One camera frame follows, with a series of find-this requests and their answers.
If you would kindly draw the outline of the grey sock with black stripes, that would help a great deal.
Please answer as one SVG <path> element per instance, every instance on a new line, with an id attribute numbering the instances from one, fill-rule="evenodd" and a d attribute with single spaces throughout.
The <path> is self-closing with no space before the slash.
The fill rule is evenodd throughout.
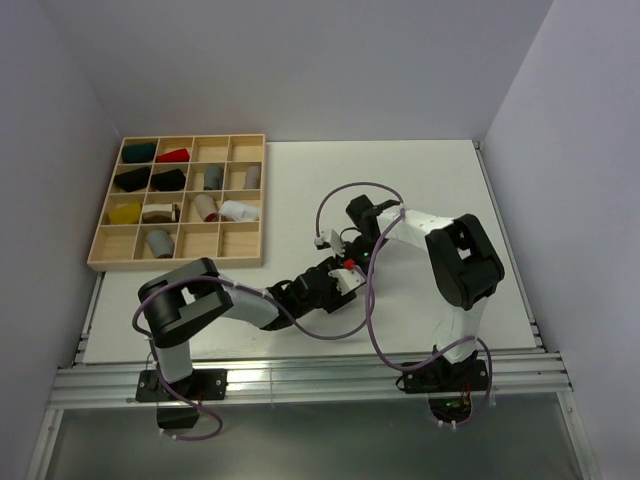
<path id="1" fill-rule="evenodd" d="M 167 231 L 162 229 L 151 230 L 146 235 L 145 242 L 155 259 L 168 259 L 173 257 L 175 243 Z"/>

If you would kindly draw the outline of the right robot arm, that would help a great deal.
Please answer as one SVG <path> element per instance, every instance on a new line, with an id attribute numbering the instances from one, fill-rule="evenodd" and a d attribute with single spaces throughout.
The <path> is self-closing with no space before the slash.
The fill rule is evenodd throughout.
<path id="1" fill-rule="evenodd" d="M 373 275 L 377 257 L 390 240 L 426 253 L 446 309 L 431 356 L 397 364 L 406 391 L 435 392 L 469 386 L 480 389 L 491 379 L 490 360 L 480 360 L 479 326 L 488 299 L 504 279 L 504 266 L 479 219 L 472 214 L 438 217 L 405 207 L 396 197 L 373 204 L 365 195 L 353 199 L 347 216 L 359 235 L 351 242 L 334 230 L 315 230 L 318 249 L 330 248 L 342 263 L 339 283 L 348 286 L 347 270 L 359 268 L 365 280 L 365 324 L 373 327 Z"/>

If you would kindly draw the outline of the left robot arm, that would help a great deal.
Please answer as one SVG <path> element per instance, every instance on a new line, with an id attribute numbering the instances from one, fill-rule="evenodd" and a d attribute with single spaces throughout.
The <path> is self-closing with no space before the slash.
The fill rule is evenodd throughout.
<path id="1" fill-rule="evenodd" d="M 220 317 L 262 331 L 295 326 L 314 310 L 332 313 L 356 298 L 365 275 L 349 261 L 343 267 L 328 258 L 293 280 L 253 289 L 221 274 L 214 261 L 200 258 L 143 284 L 138 292 L 152 356 L 159 367 L 159 388 L 183 399 L 195 386 L 190 340 Z"/>

